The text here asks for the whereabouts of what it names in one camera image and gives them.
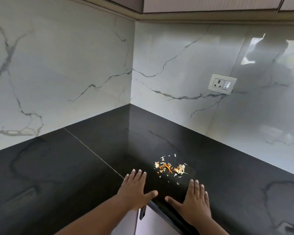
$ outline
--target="marble backsplash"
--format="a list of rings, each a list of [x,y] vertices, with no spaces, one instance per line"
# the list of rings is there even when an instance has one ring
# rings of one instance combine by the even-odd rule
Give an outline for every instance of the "marble backsplash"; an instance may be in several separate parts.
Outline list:
[[[71,0],[0,0],[0,149],[128,104],[134,28]]]
[[[294,174],[294,26],[136,23],[131,104]]]

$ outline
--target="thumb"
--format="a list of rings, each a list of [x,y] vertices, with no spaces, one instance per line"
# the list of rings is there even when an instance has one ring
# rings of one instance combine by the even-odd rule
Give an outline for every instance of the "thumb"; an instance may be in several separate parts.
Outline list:
[[[145,194],[144,197],[145,197],[146,201],[149,202],[150,200],[155,198],[157,195],[158,195],[158,191],[153,190],[153,191]]]
[[[176,211],[179,211],[180,206],[182,206],[181,203],[177,202],[175,199],[173,199],[170,196],[166,196],[165,201],[167,201],[173,208],[175,208]]]

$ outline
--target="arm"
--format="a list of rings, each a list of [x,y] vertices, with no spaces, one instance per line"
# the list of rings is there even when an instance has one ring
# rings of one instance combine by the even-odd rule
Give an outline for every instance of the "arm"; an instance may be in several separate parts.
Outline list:
[[[146,172],[127,174],[118,194],[72,222],[55,235],[108,235],[130,210],[138,210],[158,195],[156,190],[144,195]]]
[[[229,235],[219,224],[211,218],[209,197],[204,185],[191,180],[183,204],[166,196],[167,201],[176,211],[194,226],[201,235]]]

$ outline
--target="finger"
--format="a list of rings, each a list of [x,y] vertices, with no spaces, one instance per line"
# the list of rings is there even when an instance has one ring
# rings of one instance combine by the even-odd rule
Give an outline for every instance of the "finger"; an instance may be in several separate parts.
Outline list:
[[[205,191],[205,203],[206,203],[207,207],[210,208],[209,197],[208,197],[208,192],[207,191]]]
[[[126,184],[126,182],[128,181],[128,179],[129,179],[129,174],[127,174],[127,175],[124,177],[124,180],[123,180],[121,186],[123,186],[124,184]]]
[[[128,181],[133,181],[134,176],[135,176],[135,169],[133,169],[131,174],[129,175],[129,180]]]
[[[200,198],[200,196],[199,196],[200,189],[199,189],[198,180],[195,181],[195,186],[194,187],[195,187],[195,196],[196,196],[197,199],[199,199]]]
[[[147,177],[147,172],[144,171],[144,173],[142,174],[142,177],[139,180],[139,182],[142,184],[143,187],[145,186],[146,177]]]
[[[188,189],[186,195],[193,195],[194,194],[194,181],[191,179],[188,184]]]
[[[200,190],[199,190],[199,197],[204,200],[204,195],[205,195],[205,187],[204,185],[200,185]]]
[[[136,174],[135,178],[133,181],[139,181],[140,177],[142,176],[142,170],[139,169],[138,170],[138,173]]]
[[[156,196],[158,195],[158,191],[156,191],[156,190],[153,190],[153,191],[151,191],[151,192],[149,192],[149,193],[147,193],[147,194],[144,194],[144,197],[145,197],[145,199],[146,199],[146,204],[150,201],[150,200],[152,200],[153,198],[155,198]]]
[[[175,199],[173,199],[172,197],[170,196],[166,196],[165,197],[165,201],[167,201],[173,208],[175,208],[175,210],[177,212],[179,212],[180,210],[180,207],[182,206],[181,203],[177,202]]]

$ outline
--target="kitchen countertop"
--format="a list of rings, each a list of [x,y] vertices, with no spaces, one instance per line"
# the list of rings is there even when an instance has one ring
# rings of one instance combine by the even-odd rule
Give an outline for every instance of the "kitchen countertop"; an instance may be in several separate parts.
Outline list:
[[[162,156],[188,174],[157,174]],[[196,231],[164,197],[182,202],[190,179],[231,235],[294,234],[293,174],[134,105],[1,150],[0,234],[53,234],[114,195],[133,168],[147,172],[146,192],[159,191],[151,207],[185,234]]]

